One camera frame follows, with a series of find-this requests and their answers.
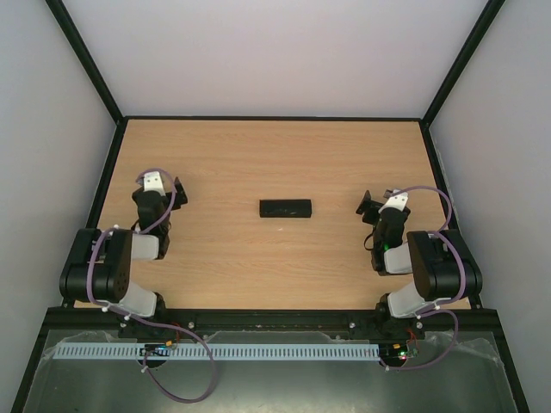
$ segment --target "gray wall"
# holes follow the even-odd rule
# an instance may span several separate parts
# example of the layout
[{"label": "gray wall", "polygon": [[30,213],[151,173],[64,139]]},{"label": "gray wall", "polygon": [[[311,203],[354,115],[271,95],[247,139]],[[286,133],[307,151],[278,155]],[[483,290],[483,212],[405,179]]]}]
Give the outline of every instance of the gray wall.
[{"label": "gray wall", "polygon": [[422,116],[486,0],[65,0],[125,114]]},{"label": "gray wall", "polygon": [[0,411],[9,411],[114,123],[43,0],[0,2]]},{"label": "gray wall", "polygon": [[509,0],[432,127],[533,411],[549,411],[551,2]]}]

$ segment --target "black wire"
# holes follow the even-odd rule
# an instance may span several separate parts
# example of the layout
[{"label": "black wire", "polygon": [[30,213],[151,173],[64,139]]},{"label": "black wire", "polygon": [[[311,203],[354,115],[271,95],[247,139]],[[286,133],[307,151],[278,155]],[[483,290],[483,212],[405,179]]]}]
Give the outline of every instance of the black wire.
[{"label": "black wire", "polygon": [[365,237],[365,239],[363,240],[363,248],[365,248],[366,251],[373,251],[373,248],[368,248],[366,246],[366,242],[373,236],[373,234],[375,233],[375,228],[371,231],[371,233],[369,235],[367,235]]}]

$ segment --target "light wood surface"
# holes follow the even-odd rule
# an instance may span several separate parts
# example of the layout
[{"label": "light wood surface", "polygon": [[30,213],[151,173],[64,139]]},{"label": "light wood surface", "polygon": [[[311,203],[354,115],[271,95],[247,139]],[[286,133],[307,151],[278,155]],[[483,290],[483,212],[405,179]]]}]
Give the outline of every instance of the light wood surface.
[{"label": "light wood surface", "polygon": [[[366,189],[382,200],[386,188],[434,185],[415,122],[131,120],[101,228],[136,220],[134,180],[151,167],[189,197],[171,214],[165,259],[132,264],[169,307],[372,309],[412,279],[373,271],[355,211]],[[312,199],[310,219],[259,218],[260,199],[295,198]],[[407,231],[444,220],[431,192],[408,206]]]}]

